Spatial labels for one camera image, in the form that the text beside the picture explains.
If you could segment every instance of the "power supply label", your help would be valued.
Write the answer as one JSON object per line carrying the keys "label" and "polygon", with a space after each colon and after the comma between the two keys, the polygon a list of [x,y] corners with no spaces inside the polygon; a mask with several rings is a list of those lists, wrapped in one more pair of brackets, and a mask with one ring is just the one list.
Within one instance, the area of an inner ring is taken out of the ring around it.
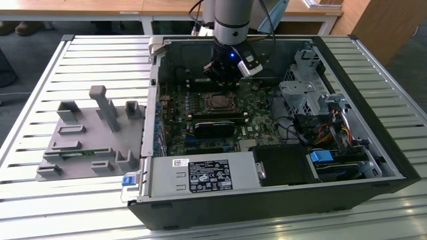
{"label": "power supply label", "polygon": [[194,194],[233,190],[233,173],[229,160],[190,162],[189,181],[190,191]]}

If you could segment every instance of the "circuit board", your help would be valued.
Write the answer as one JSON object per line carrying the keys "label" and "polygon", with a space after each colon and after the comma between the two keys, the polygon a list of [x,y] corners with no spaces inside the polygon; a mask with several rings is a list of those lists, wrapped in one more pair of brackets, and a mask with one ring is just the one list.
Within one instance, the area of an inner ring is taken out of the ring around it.
{"label": "circuit board", "polygon": [[[282,143],[270,112],[273,88],[250,79],[241,80],[238,85],[234,91],[223,93],[193,93],[185,86],[173,84],[163,90],[169,93],[161,99],[169,156],[247,151],[249,148],[242,149],[243,142],[255,146]],[[237,117],[215,119],[226,114]],[[233,122],[231,136],[197,137],[198,123],[213,122]]]}

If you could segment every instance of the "gray plastic stand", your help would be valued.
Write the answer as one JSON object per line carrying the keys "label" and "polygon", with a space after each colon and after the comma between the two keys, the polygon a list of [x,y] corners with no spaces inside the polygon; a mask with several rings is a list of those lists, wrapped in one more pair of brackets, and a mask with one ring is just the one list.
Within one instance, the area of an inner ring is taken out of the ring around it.
{"label": "gray plastic stand", "polygon": [[61,103],[38,181],[118,176],[139,169],[146,107],[129,101],[117,108],[106,92],[102,85],[90,89],[99,108]]}

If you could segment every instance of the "blue tab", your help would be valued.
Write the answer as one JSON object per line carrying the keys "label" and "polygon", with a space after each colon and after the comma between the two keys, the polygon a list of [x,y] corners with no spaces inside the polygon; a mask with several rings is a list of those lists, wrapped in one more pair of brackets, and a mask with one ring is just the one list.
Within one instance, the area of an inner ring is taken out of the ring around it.
{"label": "blue tab", "polygon": [[134,186],[137,185],[137,176],[125,176],[122,179],[122,186]]}
{"label": "blue tab", "polygon": [[334,157],[329,150],[320,150],[310,153],[312,161],[316,162],[332,162]]}

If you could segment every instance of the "aluminum slatted surface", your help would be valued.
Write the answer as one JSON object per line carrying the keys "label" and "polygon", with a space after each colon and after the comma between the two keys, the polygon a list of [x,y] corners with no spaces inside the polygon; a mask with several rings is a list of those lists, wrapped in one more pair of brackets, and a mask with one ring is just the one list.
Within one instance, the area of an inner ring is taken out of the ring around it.
{"label": "aluminum slatted surface", "polygon": [[59,120],[61,100],[78,99],[79,107],[94,107],[89,97],[94,84],[107,86],[107,97],[117,106],[147,100],[149,38],[78,36],[62,42],[39,83],[39,95],[34,93],[37,100],[9,138],[10,149],[2,149],[7,154],[0,168],[0,239],[400,239],[426,235],[426,118],[353,41],[348,37],[324,39],[424,177],[421,182],[349,211],[150,231],[121,201],[121,176],[34,181]]}

